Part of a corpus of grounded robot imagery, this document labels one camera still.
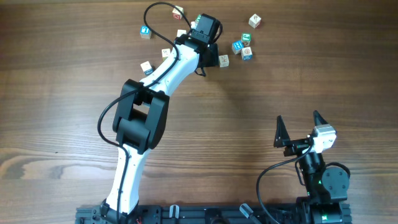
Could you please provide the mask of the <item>red sided white block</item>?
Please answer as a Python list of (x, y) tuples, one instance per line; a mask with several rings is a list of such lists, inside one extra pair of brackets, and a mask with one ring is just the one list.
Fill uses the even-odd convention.
[(186, 33), (187, 33), (186, 30), (179, 29), (179, 30), (177, 31), (177, 37), (180, 37), (181, 35), (186, 34)]

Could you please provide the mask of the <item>green J block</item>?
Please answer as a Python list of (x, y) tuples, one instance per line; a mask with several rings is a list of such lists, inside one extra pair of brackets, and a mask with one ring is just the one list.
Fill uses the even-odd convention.
[(251, 34), (250, 33), (242, 33), (241, 42), (245, 47), (248, 47), (251, 43)]

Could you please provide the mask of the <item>plain picture block right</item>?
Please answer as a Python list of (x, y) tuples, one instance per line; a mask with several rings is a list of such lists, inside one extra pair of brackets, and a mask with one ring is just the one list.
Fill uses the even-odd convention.
[(249, 25), (252, 27), (252, 28), (256, 28), (257, 26), (259, 26), (259, 24), (261, 23), (261, 17), (260, 16), (258, 16), (257, 14), (253, 14), (250, 18), (249, 18)]

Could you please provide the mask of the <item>yellow face picture block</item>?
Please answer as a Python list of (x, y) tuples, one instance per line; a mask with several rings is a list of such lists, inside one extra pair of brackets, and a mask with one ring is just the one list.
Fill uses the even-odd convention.
[(220, 55), (219, 56), (219, 66), (221, 68), (229, 66), (229, 57), (228, 57), (228, 55)]

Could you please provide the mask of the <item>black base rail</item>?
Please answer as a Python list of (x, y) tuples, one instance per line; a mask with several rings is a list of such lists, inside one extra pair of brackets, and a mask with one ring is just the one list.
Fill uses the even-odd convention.
[[(121, 215), (121, 223), (272, 223), (263, 209), (239, 206), (140, 205), (131, 215)], [(348, 204), (306, 205), (304, 203), (270, 204), (267, 210), (279, 223), (342, 223), (353, 222)], [(78, 208), (76, 224), (115, 223), (116, 212), (100, 206)]]

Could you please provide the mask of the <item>green N block top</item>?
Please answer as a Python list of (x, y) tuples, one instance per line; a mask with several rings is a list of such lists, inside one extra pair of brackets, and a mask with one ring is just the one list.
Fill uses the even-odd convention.
[(195, 23), (199, 23), (200, 18), (201, 18), (201, 14), (197, 15), (197, 18), (195, 19)]

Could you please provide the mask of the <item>blue sided white block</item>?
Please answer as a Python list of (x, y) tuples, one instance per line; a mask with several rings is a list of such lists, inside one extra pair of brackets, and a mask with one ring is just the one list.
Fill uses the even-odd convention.
[(154, 71), (154, 69), (149, 61), (141, 63), (141, 68), (142, 68), (142, 71), (144, 72), (145, 76), (150, 75)]

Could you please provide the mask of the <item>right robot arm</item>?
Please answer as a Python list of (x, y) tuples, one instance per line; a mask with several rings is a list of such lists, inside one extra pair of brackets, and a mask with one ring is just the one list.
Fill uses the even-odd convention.
[(315, 127), (303, 139), (292, 140), (281, 116), (277, 117), (274, 147), (283, 147), (284, 156), (295, 156), (300, 184), (307, 190), (292, 208), (291, 223), (351, 223), (348, 199), (349, 169), (338, 162), (326, 163), (322, 152), (331, 148), (336, 130), (318, 111), (313, 112)]

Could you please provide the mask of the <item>blue letter block right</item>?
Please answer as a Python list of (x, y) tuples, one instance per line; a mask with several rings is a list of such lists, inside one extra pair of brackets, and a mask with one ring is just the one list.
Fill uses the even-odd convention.
[(240, 54), (243, 48), (244, 45), (241, 40), (232, 43), (232, 51), (235, 55)]

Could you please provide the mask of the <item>red picture block top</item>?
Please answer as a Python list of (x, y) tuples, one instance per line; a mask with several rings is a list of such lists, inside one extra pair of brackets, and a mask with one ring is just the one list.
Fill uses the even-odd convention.
[(172, 10), (173, 18), (181, 20), (183, 14), (183, 8), (180, 6), (175, 6)]

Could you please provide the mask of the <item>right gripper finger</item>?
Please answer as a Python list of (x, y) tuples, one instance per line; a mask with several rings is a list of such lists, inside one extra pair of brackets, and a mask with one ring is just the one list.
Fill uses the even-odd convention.
[(313, 112), (313, 119), (315, 126), (328, 124), (328, 122), (320, 115), (320, 113), (317, 110)]
[(290, 145), (290, 136), (286, 130), (284, 120), (281, 115), (277, 117), (277, 127), (274, 138), (274, 147), (287, 147)]

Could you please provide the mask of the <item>blue letter block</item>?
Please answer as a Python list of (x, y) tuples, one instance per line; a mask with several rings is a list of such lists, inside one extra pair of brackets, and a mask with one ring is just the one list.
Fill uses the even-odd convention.
[(232, 51), (235, 55), (240, 54), (243, 48), (244, 45), (241, 40), (232, 43)]
[(152, 35), (151, 30), (147, 26), (142, 26), (140, 29), (140, 36), (143, 39), (150, 39)]

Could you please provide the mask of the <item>blue sided picture block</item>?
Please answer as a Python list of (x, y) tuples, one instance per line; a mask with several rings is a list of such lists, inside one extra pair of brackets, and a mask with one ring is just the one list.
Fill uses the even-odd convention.
[(243, 60), (250, 60), (252, 59), (252, 50), (250, 47), (245, 47), (241, 49), (241, 56)]

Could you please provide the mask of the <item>yellow sided white block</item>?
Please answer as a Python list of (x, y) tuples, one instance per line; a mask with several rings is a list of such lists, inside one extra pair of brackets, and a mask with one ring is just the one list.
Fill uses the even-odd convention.
[(162, 49), (161, 52), (162, 52), (162, 60), (163, 61), (167, 60), (171, 55), (170, 49)]

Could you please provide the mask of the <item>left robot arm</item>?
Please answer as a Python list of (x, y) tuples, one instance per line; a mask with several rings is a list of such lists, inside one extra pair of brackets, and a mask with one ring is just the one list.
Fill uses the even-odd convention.
[(198, 68), (219, 64), (216, 41), (221, 22), (202, 14), (187, 34), (173, 42), (173, 49), (157, 69), (139, 82), (128, 80), (116, 105), (113, 131), (116, 133), (118, 164), (113, 186), (100, 205), (107, 223), (138, 220), (139, 186), (151, 150), (165, 131), (170, 96), (179, 84)]

